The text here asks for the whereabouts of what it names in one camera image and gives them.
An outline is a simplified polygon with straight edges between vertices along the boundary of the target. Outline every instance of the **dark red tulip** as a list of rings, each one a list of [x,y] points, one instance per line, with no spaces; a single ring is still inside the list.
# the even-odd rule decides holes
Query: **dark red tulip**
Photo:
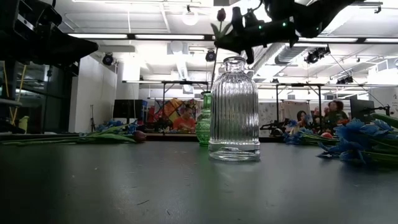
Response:
[[[144,142],[147,138],[147,135],[142,131],[136,131],[134,133],[133,139],[136,140],[137,143]]]
[[[220,9],[217,13],[217,20],[220,22],[223,22],[225,20],[226,17],[226,13],[224,8]]]

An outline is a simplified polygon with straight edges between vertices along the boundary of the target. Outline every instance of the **table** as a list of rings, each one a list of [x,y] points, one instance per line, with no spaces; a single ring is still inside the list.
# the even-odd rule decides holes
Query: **table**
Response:
[[[398,175],[261,145],[209,161],[196,142],[0,149],[0,223],[397,223]]]

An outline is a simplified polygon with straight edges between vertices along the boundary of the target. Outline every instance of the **spotlight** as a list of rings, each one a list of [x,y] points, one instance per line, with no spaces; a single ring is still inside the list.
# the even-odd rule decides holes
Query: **spotlight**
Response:
[[[348,77],[346,77],[346,78],[342,78],[342,79],[339,79],[339,80],[337,80],[337,82],[336,82],[336,84],[350,84],[350,83],[353,83],[354,82],[354,79],[353,79],[353,77],[352,76],[348,76]]]
[[[348,76],[348,77],[346,78],[346,83],[347,83],[347,84],[353,83],[353,82],[354,82],[354,79],[353,79],[352,76]]]
[[[216,53],[214,52],[214,50],[207,51],[206,61],[207,62],[214,62],[215,60],[216,60]]]
[[[320,59],[323,59],[325,55],[330,54],[330,48],[327,47],[318,47],[314,51],[308,53],[307,57],[304,59],[308,64],[317,63]]]
[[[107,66],[111,66],[113,63],[113,54],[112,53],[106,53],[105,57],[102,59],[102,63]]]
[[[379,14],[381,12],[381,6],[378,6],[377,9],[374,11],[375,14]]]

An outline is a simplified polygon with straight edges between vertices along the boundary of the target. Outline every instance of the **monitor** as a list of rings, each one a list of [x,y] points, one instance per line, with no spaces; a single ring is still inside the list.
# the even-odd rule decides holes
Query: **monitor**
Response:
[[[374,113],[374,102],[369,100],[355,100],[350,99],[349,103],[351,105],[351,118],[359,119],[362,122],[370,123],[372,117],[370,114]]]

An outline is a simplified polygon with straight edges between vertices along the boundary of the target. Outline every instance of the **glass bottle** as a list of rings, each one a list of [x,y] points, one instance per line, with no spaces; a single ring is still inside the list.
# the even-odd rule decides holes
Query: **glass bottle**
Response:
[[[196,133],[199,145],[207,146],[210,140],[211,93],[210,91],[204,91],[202,94],[203,108],[201,115],[197,119]]]
[[[242,57],[224,59],[226,72],[211,90],[209,155],[223,161],[260,158],[258,91]]]

